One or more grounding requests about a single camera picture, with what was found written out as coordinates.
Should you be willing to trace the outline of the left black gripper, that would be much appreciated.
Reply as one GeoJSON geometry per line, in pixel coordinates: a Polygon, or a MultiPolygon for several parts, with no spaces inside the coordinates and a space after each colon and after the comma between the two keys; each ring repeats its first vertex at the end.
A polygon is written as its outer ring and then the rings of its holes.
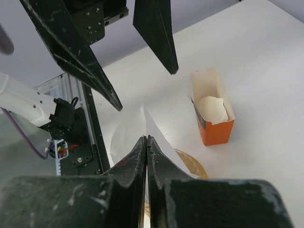
{"type": "MultiPolygon", "coordinates": [[[[123,105],[89,45],[104,38],[107,25],[128,15],[126,1],[22,0],[20,3],[57,65],[121,111],[123,105]]],[[[166,70],[176,74],[179,66],[171,1],[136,0],[133,26],[166,70]]]]}

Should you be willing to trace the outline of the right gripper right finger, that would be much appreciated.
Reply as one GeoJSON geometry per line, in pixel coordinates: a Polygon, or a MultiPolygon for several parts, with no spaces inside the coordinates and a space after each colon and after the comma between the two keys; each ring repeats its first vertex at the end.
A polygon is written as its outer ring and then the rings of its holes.
{"type": "Polygon", "coordinates": [[[166,180],[192,179],[161,151],[150,135],[147,138],[147,167],[150,190],[161,190],[166,180]]]}

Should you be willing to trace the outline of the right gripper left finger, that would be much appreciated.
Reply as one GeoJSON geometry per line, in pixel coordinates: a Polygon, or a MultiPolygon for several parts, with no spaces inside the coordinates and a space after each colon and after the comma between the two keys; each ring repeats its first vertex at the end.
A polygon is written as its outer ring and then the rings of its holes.
{"type": "Polygon", "coordinates": [[[142,185],[146,176],[146,149],[147,138],[142,136],[132,150],[102,176],[114,178],[124,188],[130,188],[134,183],[142,185]]]}

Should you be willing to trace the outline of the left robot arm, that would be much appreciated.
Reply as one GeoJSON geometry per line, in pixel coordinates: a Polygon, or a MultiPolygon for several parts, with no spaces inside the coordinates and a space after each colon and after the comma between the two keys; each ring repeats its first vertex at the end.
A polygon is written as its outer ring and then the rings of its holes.
{"type": "MultiPolygon", "coordinates": [[[[106,25],[128,14],[126,1],[23,0],[21,5],[57,65],[121,111],[122,103],[90,45],[104,38],[106,25]]],[[[137,0],[133,26],[167,71],[176,74],[170,1],[137,0]]],[[[53,139],[70,143],[84,139],[86,125],[74,103],[40,93],[4,73],[0,106],[49,132],[53,139]]]]}

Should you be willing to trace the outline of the orange filter box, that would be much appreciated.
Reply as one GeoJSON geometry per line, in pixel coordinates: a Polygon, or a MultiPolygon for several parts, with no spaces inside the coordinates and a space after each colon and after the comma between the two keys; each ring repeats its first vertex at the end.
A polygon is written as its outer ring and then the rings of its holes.
{"type": "Polygon", "coordinates": [[[218,70],[192,72],[189,95],[204,145],[228,143],[235,115],[218,70]]]}

